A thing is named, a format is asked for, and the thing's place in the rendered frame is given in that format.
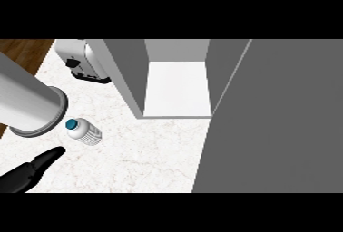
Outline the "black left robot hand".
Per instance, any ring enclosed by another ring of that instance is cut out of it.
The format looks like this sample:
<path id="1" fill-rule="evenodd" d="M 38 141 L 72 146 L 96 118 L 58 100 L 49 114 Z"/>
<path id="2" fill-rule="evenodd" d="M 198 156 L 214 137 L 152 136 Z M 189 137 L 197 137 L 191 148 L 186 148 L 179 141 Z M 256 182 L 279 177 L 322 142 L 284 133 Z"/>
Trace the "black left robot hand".
<path id="1" fill-rule="evenodd" d="M 62 146 L 52 148 L 0 176 L 0 193 L 25 193 L 38 183 L 52 163 L 65 154 Z"/>

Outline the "grey open cabinet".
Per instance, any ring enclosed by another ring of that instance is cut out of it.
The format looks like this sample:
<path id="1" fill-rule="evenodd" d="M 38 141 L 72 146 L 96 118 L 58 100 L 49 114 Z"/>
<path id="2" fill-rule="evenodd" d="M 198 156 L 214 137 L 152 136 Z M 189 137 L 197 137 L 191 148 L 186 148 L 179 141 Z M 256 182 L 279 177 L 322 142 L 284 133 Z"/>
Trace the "grey open cabinet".
<path id="1" fill-rule="evenodd" d="M 250 39 L 90 39 L 139 119 L 208 119 L 236 74 Z"/>

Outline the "white bottle with blue cap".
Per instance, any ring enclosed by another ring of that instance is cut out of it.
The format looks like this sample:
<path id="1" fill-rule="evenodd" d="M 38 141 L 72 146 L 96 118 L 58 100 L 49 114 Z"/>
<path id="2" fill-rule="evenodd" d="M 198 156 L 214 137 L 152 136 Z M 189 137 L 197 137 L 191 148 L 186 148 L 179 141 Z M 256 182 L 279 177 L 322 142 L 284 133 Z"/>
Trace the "white bottle with blue cap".
<path id="1" fill-rule="evenodd" d="M 102 131 L 83 119 L 69 119 L 65 122 L 68 136 L 89 146 L 94 146 L 102 140 Z"/>

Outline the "pale grey cylinder appliance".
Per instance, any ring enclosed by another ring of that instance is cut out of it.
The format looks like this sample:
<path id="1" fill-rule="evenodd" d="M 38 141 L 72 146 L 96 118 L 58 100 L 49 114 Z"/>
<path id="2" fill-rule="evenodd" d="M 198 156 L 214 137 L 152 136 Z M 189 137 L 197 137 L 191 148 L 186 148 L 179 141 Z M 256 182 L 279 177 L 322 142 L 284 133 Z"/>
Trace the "pale grey cylinder appliance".
<path id="1" fill-rule="evenodd" d="M 65 92 L 47 86 L 0 52 L 0 122 L 24 138 L 47 133 L 68 108 Z"/>

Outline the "silver toaster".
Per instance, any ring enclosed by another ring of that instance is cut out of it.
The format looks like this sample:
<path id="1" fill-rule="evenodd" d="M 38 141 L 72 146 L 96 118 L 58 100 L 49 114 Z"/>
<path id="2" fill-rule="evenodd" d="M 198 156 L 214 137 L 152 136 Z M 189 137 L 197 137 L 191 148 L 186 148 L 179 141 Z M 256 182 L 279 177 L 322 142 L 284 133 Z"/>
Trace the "silver toaster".
<path id="1" fill-rule="evenodd" d="M 102 84 L 111 82 L 108 73 L 84 39 L 58 39 L 55 41 L 55 52 L 77 79 Z"/>

